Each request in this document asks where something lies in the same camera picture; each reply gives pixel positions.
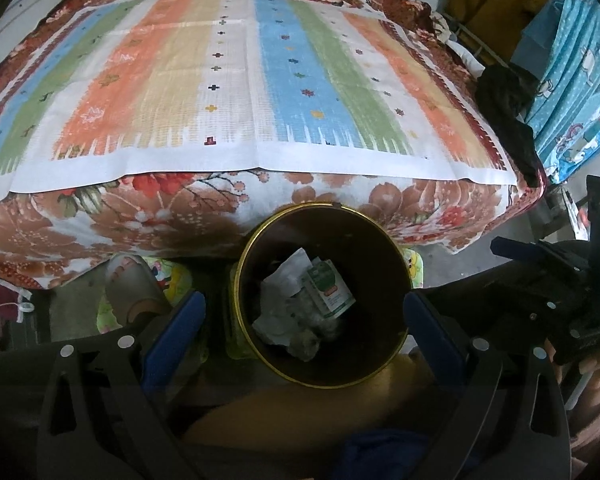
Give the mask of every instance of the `orange stripe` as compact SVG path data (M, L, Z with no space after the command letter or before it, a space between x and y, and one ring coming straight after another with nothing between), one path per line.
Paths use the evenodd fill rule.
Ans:
M121 137L134 142L130 125L134 102L152 72L155 59L193 0L158 0L110 55L106 68L90 83L54 145L63 154L103 155L116 149Z
M356 14L345 16L349 23L384 55L405 90L420 105L453 160L474 167L490 166L482 145L475 139L462 114L435 85L426 70L382 30L377 20Z

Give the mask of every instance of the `blue curtain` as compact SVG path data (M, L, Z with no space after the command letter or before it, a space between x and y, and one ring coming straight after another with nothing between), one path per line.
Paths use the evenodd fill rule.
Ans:
M564 0L538 95L525 122L552 182L600 149L600 4Z

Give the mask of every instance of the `trash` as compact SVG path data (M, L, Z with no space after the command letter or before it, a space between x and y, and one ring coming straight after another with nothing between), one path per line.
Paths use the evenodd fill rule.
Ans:
M265 343L308 362L321 341L340 335L338 318L355 301L331 260L311 261L301 248L262 280L260 316L252 327Z

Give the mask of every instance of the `striped blanket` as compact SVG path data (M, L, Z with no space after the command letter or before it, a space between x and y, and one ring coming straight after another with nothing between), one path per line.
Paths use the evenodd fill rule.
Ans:
M301 0L86 7L0 95L0 200L152 171L515 184L412 32Z

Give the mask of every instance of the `screw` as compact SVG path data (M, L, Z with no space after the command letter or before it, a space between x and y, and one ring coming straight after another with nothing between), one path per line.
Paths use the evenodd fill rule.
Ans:
M69 357L72 353L74 353L74 346L73 345L64 345L60 349L60 355L62 357Z
M546 357L546 352L544 351L543 348L540 348L539 346L536 346L534 348L534 355L538 358L538 359L544 359Z
M129 348L136 340L132 335L123 335L120 339L118 339L118 346L120 348Z
M486 339L482 339L481 337L475 338L472 345L476 350L480 350L481 352L484 352L485 350L489 349L489 342Z

